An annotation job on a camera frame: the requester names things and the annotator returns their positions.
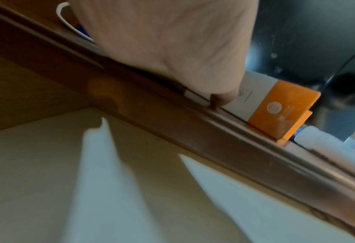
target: white tube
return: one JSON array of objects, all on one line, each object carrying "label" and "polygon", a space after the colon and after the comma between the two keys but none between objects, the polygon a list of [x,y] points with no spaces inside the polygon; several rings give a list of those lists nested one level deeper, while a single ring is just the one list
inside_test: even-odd
[{"label": "white tube", "polygon": [[309,126],[296,135],[295,142],[355,174],[355,149],[338,138]]}]

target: skin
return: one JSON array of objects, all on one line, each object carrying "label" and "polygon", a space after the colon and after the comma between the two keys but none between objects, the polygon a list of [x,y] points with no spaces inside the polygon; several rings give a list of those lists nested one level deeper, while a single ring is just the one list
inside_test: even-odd
[{"label": "skin", "polygon": [[238,93],[258,0],[69,0],[110,58],[210,93]]}]

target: dark glossy surface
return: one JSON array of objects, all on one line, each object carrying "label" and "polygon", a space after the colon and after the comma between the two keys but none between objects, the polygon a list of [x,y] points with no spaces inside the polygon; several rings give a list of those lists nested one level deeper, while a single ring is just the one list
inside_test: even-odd
[{"label": "dark glossy surface", "polygon": [[[328,79],[354,53],[355,0],[260,0],[246,69],[310,85]],[[355,74],[355,59],[346,72]],[[314,111],[314,125],[344,140],[355,131],[355,105],[331,109],[324,104],[330,95],[322,112]]]}]

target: wooden furniture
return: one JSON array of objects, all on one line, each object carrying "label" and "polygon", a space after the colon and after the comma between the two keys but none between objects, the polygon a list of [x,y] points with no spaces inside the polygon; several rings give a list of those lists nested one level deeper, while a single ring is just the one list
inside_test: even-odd
[{"label": "wooden furniture", "polygon": [[355,230],[355,178],[316,167],[178,83],[106,58],[57,19],[61,0],[0,0],[0,129],[94,106]]}]

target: white cable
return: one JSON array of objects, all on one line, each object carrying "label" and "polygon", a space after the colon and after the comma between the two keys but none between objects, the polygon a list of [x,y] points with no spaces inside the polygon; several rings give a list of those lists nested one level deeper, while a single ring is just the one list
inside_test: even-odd
[{"label": "white cable", "polygon": [[72,25],[70,25],[63,17],[62,17],[62,10],[65,7],[68,7],[70,4],[68,2],[62,2],[61,4],[59,4],[56,8],[56,15],[59,17],[60,21],[63,22],[63,24],[65,24],[68,28],[70,28],[72,31],[74,31],[75,33],[77,33],[78,35],[80,35],[81,37],[94,42],[94,40],[90,37],[88,37],[87,35],[81,33],[80,31],[78,31],[77,29],[75,29]]}]

